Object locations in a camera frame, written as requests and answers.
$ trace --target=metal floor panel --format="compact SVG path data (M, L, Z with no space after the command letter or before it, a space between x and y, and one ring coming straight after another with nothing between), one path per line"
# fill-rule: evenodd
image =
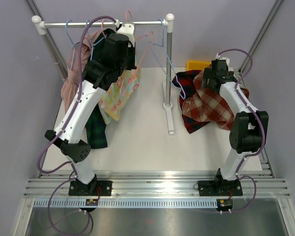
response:
M234 208L246 204L234 201ZM72 208L51 209L56 223ZM275 199L256 199L245 211L220 215L211 209L118 209L98 208L89 236L286 236L288 235L279 204ZM78 233L86 224L82 213L70 215L57 223L68 234ZM47 209L34 207L26 236L58 236L49 224Z

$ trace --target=cable tie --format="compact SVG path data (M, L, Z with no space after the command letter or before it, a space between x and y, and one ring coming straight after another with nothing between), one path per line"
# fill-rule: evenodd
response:
M74 98L73 101L76 101L76 102L81 102L82 100L78 100L77 98Z

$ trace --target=white table surface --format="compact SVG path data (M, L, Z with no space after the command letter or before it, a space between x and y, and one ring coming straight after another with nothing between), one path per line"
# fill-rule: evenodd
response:
M121 111L121 119L106 127L108 147L93 149L88 158L94 170L103 171L209 171L217 170L225 162L231 149L229 131L210 123L189 134L183 125L178 92L172 87L175 134L169 135L163 110L161 68L143 68L139 88L130 96ZM57 117L64 116L64 105ZM87 141L86 131L81 137ZM44 170L51 170L66 161L54 145L46 155ZM62 168L71 170L70 165ZM261 171L259 158L252 157L243 168Z

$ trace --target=clothes rack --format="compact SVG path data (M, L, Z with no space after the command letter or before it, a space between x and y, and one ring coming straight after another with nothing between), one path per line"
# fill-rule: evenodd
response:
M169 60L172 60L172 44L173 44L173 26L174 26L174 15L172 13L169 13L166 15L165 19L161 21L134 21L135 26L165 26L167 30L167 42L166 42L166 48L167 48L167 54L169 57ZM66 23L48 23L45 21L42 21L42 19L35 15L32 17L32 22L35 24L38 33L42 36L44 43L46 47L49 50L49 53L54 61L54 64L57 66L60 74L62 77L66 74L64 71L64 68L61 67L59 61L59 55L56 53L54 48L51 46L50 38L47 37L47 29L48 28L64 28L66 26ZM122 24L119 20L116 19L116 23L113 22L104 22L103 26L105 27L116 27ZM67 27L69 28L84 28L85 23L75 23L71 22L67 24ZM101 27L101 22L95 22L91 25L91 27ZM166 77L171 78L171 64L169 60L166 60ZM162 82L162 88L164 92L164 103L163 103L163 109L165 110L166 119L167 119L167 128L169 134L174 134L174 122L173 122L173 115L172 115L172 109L173 104L171 102L171 82L168 79L165 79Z

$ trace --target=metal extrusion frame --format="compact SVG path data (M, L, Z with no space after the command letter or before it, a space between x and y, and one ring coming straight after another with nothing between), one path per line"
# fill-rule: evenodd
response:
M278 200L286 228L290 235L295 235L295 214L290 202L290 195L284 179L273 178L266 162L263 170L242 172L251 175L257 182L257 198ZM16 236L25 235L33 207L46 207L54 189L69 178L70 171L42 175L30 179L26 187L22 214L16 230ZM99 179L113 181L112 196L101 198L98 207L103 208L216 208L216 199L224 197L199 197L193 188L200 179L213 179L214 171L163 171L163 172L111 172L96 171ZM68 196L69 184L65 184L52 200L51 207L85 207L90 197ZM253 184L250 180L242 181L244 195L234 198L250 199Z
M275 16L277 15L277 13L279 12L279 10L281 9L281 6L283 5L285 0L276 0L271 11L269 12L264 24L262 25L254 43L252 44L250 50L249 50L249 54L251 56L253 56L253 54L255 53L255 51L257 50L260 42L262 41L264 35L266 34L267 30L269 29L272 21L274 20ZM241 73L243 73L247 67L249 65L249 57L246 57L244 62L242 63L241 67L240 67L240 71Z

